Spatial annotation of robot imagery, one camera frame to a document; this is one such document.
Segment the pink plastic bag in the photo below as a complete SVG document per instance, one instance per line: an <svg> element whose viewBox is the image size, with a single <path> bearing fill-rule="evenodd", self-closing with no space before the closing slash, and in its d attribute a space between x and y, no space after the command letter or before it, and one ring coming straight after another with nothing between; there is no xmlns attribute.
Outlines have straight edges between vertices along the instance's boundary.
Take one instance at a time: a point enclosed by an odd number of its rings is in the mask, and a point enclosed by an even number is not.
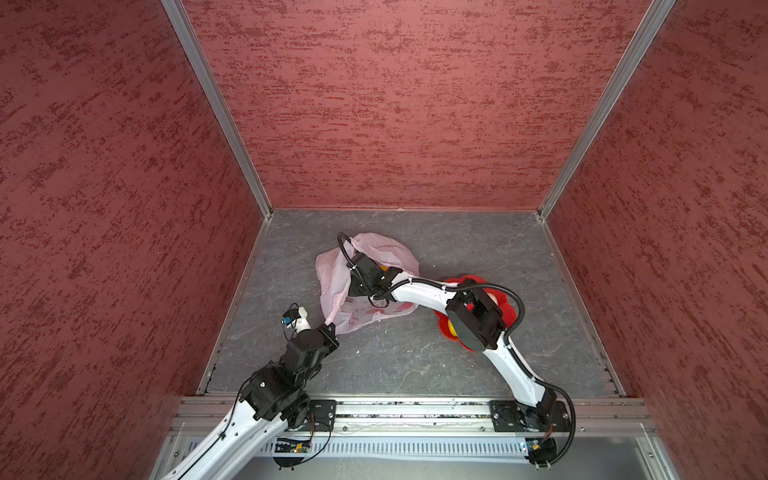
<svg viewBox="0 0 768 480"><path fill-rule="evenodd" d="M316 258L315 270L321 288L321 309L325 322L335 326L338 336L376 322L406 316L416 310L412 303L369 301L369 293L348 266L347 259L354 253L362 253L384 267L420 274L418 260L405 245L377 233L359 233L343 248L320 254Z"/></svg>

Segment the red flower-shaped plastic bowl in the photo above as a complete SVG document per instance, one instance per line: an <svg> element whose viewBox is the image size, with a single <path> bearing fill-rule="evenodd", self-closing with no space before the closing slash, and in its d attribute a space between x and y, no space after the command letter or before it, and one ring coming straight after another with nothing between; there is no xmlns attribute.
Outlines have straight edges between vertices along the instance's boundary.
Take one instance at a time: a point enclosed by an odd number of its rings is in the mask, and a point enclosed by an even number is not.
<svg viewBox="0 0 768 480"><path fill-rule="evenodd" d="M482 353L486 349L495 349L502 334L518 323L521 306L519 296L515 293L509 295L508 289L500 289L476 275L449 278L447 282L467 287L467 290L455 294L448 313L434 311L442 335L469 351ZM486 291L496 295L498 305L489 298ZM452 322L458 338L451 336L448 320Z"/></svg>

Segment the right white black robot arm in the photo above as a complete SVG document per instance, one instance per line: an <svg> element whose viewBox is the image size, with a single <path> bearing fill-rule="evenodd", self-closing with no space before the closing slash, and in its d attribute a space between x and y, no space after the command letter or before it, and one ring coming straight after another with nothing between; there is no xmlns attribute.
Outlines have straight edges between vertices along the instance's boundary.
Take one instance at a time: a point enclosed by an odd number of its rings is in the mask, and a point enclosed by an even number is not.
<svg viewBox="0 0 768 480"><path fill-rule="evenodd" d="M465 279L445 283L415 277L395 267L385 268L358 253L346 259L352 285L349 293L372 302L410 303L447 317L456 337L466 349L487 357L505 380L516 403L512 425L522 430L547 432L571 426L572 414L552 386L538 378L511 340L512 328L503 317L492 290L497 285Z"/></svg>

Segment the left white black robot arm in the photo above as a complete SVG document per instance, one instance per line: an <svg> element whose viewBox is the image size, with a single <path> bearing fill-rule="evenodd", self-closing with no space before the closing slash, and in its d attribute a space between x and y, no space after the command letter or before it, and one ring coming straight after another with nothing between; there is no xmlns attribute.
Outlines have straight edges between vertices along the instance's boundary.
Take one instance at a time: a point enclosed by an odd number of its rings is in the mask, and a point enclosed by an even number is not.
<svg viewBox="0 0 768 480"><path fill-rule="evenodd" d="M268 441L304 423L310 406L305 387L338 347L333 324L298 331L279 361L243 383L220 424L165 477L234 478Z"/></svg>

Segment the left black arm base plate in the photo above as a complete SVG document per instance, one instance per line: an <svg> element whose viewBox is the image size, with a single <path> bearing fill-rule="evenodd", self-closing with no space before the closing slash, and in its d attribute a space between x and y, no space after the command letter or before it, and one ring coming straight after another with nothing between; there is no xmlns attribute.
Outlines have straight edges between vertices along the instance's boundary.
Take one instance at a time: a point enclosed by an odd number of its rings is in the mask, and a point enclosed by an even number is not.
<svg viewBox="0 0 768 480"><path fill-rule="evenodd" d="M332 432L338 401L333 399L311 399L305 420L299 431Z"/></svg>

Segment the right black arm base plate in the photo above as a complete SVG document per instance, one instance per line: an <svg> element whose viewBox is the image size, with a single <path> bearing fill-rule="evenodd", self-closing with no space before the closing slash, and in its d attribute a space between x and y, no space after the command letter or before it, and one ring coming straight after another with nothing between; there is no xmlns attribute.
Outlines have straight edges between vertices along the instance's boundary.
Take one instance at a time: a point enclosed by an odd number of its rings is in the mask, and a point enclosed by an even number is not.
<svg viewBox="0 0 768 480"><path fill-rule="evenodd" d="M512 400L492 400L489 408L497 433L559 433L568 432L572 426L572 415L567 405L559 400L543 411Z"/></svg>

